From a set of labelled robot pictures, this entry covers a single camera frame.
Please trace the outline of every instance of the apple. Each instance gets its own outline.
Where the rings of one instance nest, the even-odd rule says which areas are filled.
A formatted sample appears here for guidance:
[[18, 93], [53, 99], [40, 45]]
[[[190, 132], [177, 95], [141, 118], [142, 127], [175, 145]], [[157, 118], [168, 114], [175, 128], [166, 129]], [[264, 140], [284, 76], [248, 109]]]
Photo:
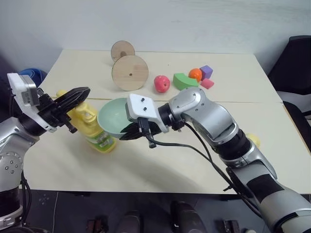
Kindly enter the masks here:
[[164, 93], [170, 88], [171, 82], [168, 77], [164, 75], [158, 75], [156, 76], [154, 80], [154, 84], [155, 84], [155, 89], [158, 92]]

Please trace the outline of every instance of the gray floor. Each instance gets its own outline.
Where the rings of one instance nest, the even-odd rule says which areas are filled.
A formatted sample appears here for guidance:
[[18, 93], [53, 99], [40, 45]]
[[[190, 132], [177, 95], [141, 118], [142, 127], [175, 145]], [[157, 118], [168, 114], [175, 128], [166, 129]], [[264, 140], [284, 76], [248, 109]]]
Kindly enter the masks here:
[[[33, 190], [33, 204], [28, 222], [49, 231], [53, 225], [55, 191]], [[202, 194], [157, 193], [91, 193], [75, 196], [59, 192], [55, 212], [55, 233], [85, 233], [88, 219], [105, 215], [109, 232], [113, 233], [125, 212], [139, 210], [144, 216], [145, 233], [171, 233], [170, 203], [183, 200], [191, 204], [202, 218], [208, 232], [216, 233], [216, 220], [237, 220], [241, 232], [253, 229], [268, 233], [262, 219], [252, 213], [241, 200], [221, 200], [223, 196]]]

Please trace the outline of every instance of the yellow object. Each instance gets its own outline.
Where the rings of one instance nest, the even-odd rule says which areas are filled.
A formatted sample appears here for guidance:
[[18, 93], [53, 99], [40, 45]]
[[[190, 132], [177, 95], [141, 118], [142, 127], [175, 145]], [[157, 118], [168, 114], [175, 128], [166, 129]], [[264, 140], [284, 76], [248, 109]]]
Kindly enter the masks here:
[[[60, 97], [65, 93], [65, 90], [60, 90], [56, 96]], [[67, 112], [71, 118], [70, 123], [86, 137], [88, 143], [99, 152], [108, 153], [116, 146], [116, 140], [98, 125], [97, 113], [97, 110], [86, 102]]]
[[247, 133], [246, 137], [249, 138], [250, 140], [252, 140], [258, 148], [260, 147], [259, 137], [257, 137], [256, 135], [254, 135], [252, 133]]

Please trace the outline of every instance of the bowl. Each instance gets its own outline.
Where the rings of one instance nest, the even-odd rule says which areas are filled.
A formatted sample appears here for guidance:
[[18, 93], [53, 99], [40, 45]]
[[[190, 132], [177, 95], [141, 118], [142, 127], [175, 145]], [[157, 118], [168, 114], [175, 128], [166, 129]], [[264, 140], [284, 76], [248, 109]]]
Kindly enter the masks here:
[[126, 98], [119, 98], [105, 104], [97, 115], [100, 127], [115, 138], [121, 138], [121, 133], [126, 126], [131, 124], [126, 115]]

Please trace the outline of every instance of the table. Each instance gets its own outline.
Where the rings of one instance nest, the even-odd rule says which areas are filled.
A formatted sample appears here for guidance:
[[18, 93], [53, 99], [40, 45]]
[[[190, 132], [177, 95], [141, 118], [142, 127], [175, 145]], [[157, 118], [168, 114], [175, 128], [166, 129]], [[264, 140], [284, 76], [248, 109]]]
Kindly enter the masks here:
[[[98, 109], [107, 103], [87, 101]], [[311, 156], [282, 104], [221, 104], [246, 133], [260, 138], [260, 150], [274, 166], [279, 182], [299, 193], [311, 193]], [[170, 130], [155, 139], [187, 143], [203, 151], [188, 129], [181, 133]], [[225, 169], [218, 155], [211, 152], [215, 163]], [[141, 138], [119, 142], [110, 154], [100, 154], [66, 127], [42, 135], [27, 152], [24, 164], [32, 189], [222, 194], [227, 187], [211, 165], [191, 149], [149, 149]]]
[[[282, 103], [252, 54], [136, 52], [136, 55], [146, 61], [149, 78], [144, 87], [133, 92], [154, 100], [168, 101], [179, 92], [172, 85], [167, 93], [157, 93], [153, 87], [157, 75], [173, 80], [174, 73], [188, 74], [193, 68], [209, 65], [214, 69], [211, 79], [215, 85], [205, 92], [212, 101]], [[93, 99], [127, 97], [132, 92], [121, 90], [112, 81], [113, 64], [110, 51], [63, 50], [40, 87], [51, 97], [59, 89], [77, 86], [90, 87], [88, 97]]]

